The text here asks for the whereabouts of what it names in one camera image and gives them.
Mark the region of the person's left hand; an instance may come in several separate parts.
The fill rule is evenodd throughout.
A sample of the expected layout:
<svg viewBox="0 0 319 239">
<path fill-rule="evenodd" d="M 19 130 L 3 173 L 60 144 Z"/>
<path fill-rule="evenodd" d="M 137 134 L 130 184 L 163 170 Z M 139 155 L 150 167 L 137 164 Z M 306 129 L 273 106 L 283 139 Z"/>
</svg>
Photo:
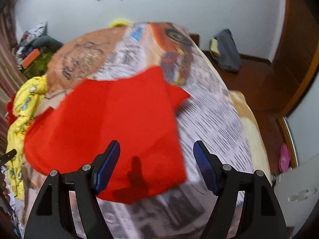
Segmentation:
<svg viewBox="0 0 319 239">
<path fill-rule="evenodd" d="M 6 182 L 5 182 L 5 175 L 1 173 L 0 179 L 1 179 L 2 193 L 3 193 L 4 197 L 6 198 L 6 200 L 7 200 L 8 202 L 10 202 L 10 196 L 9 196 L 10 191 L 8 190 L 7 184 L 6 184 Z"/>
</svg>

